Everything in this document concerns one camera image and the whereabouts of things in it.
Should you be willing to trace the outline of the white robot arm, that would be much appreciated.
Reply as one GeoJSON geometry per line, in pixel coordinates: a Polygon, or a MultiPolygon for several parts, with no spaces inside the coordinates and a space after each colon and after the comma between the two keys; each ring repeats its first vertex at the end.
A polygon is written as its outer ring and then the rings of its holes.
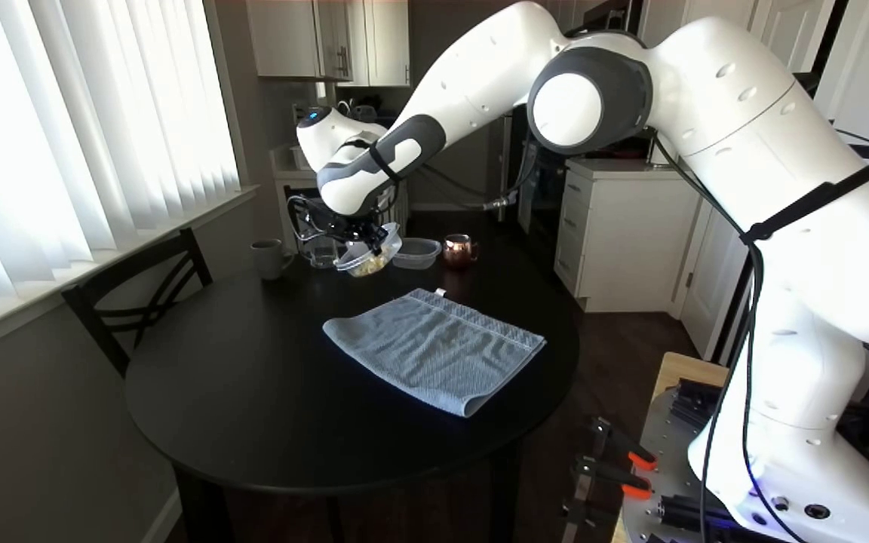
{"type": "Polygon", "coordinates": [[[395,183],[521,109],[565,155],[654,133],[755,253],[752,334],[688,445],[736,523],[788,543],[869,543],[869,461],[838,418],[869,353],[869,164],[748,29],[698,17],[657,46],[565,35],[515,0],[459,35],[385,125],[332,104],[294,125],[341,233],[383,245],[395,183]]]}

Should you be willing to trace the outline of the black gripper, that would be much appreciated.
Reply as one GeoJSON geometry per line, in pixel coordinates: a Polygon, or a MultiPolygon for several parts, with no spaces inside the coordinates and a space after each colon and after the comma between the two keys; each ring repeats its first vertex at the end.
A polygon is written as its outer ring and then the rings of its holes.
{"type": "Polygon", "coordinates": [[[287,212],[302,242],[327,235],[337,245],[366,242],[372,249],[381,249],[381,245],[389,239],[378,214],[341,216],[327,208],[312,193],[288,193],[287,212]]]}

